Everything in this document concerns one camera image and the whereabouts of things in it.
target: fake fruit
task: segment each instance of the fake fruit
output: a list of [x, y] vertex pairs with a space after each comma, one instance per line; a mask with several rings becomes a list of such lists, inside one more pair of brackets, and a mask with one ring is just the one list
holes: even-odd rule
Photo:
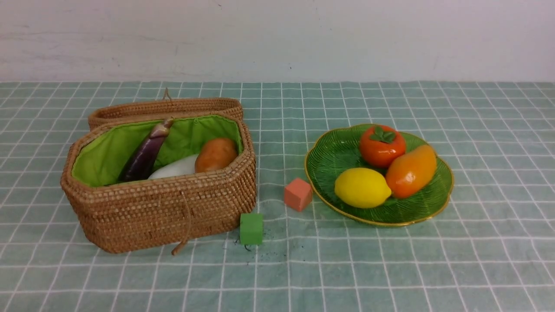
[[152, 128], [125, 163], [123, 170], [119, 174], [121, 182], [146, 180], [150, 176], [158, 152], [170, 134], [170, 128], [173, 123], [174, 118], [170, 117]]
[[353, 207], [368, 209], [383, 204], [391, 195], [385, 178], [368, 168], [351, 168], [335, 180], [335, 194]]
[[421, 145], [396, 158], [385, 175], [395, 198], [407, 198], [425, 187], [437, 169], [436, 153], [430, 145]]
[[195, 172], [207, 172], [227, 167], [237, 158], [235, 142], [228, 138], [216, 138], [206, 142], [195, 161]]
[[195, 173], [195, 162], [197, 154], [182, 158], [176, 162], [165, 165], [151, 174], [148, 179], [161, 179], [167, 177], [176, 177], [177, 175], [187, 175]]
[[387, 168], [395, 158], [406, 151], [403, 136], [386, 125], [376, 125], [360, 137], [359, 151], [362, 158], [371, 166]]

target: green cube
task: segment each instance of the green cube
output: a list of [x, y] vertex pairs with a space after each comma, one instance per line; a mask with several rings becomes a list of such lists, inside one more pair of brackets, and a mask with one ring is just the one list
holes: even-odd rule
[[241, 245], [262, 244], [263, 219], [259, 213], [242, 213], [239, 238]]

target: lemon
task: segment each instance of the lemon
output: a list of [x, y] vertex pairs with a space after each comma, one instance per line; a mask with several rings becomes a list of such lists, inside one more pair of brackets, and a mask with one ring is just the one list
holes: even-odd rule
[[335, 194], [353, 207], [368, 209], [377, 207], [391, 195], [385, 178], [368, 168], [351, 168], [335, 180]]

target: pink cube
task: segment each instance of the pink cube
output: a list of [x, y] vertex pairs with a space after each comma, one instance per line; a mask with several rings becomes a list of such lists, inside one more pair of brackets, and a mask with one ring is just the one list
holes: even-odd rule
[[284, 202], [301, 212], [312, 201], [312, 187], [306, 181], [296, 178], [285, 187]]

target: wicker basket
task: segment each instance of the wicker basket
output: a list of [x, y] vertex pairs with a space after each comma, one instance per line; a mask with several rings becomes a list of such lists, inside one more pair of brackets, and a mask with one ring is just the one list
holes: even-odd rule
[[115, 121], [132, 122], [137, 116], [163, 119], [176, 113], [215, 113], [220, 112], [237, 119], [243, 119], [243, 108], [237, 99], [232, 98], [178, 98], [172, 99], [168, 90], [161, 100], [141, 103], [127, 103], [95, 110], [89, 115], [89, 129]]
[[[109, 253], [151, 248], [188, 239], [228, 232], [239, 226], [241, 213], [256, 203], [255, 153], [245, 123], [237, 123], [243, 152], [226, 168], [210, 173], [142, 180], [89, 187], [72, 176], [73, 164], [83, 147], [116, 125], [158, 116], [127, 117], [95, 127], [69, 149], [60, 184], [86, 237]], [[207, 113], [177, 113], [175, 118], [200, 117]]]

